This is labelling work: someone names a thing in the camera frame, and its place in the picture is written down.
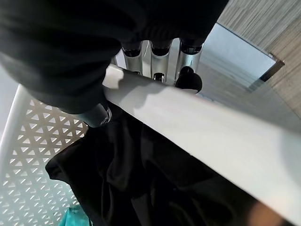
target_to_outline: black sleeve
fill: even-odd
[[[111,58],[145,23],[134,1],[0,0],[0,61],[38,100],[85,112],[105,102]]]

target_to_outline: black fabric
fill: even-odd
[[[120,42],[205,40],[228,0],[0,0],[0,61],[38,100],[68,113],[106,102]]]
[[[279,215],[127,113],[101,128],[89,128],[85,137],[51,159],[46,170],[51,179],[71,186],[95,226],[283,223]]]

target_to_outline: dark fabric fold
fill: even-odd
[[[287,224],[125,112],[101,128],[89,128],[46,170],[51,179],[71,186],[95,226]]]

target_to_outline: turquoise cloth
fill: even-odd
[[[78,205],[67,210],[58,226],[89,226],[89,218]]]

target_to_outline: white perforated panel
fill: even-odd
[[[23,88],[16,99],[0,150],[0,226],[57,225],[78,202],[67,184],[49,179],[45,165],[87,126]]]

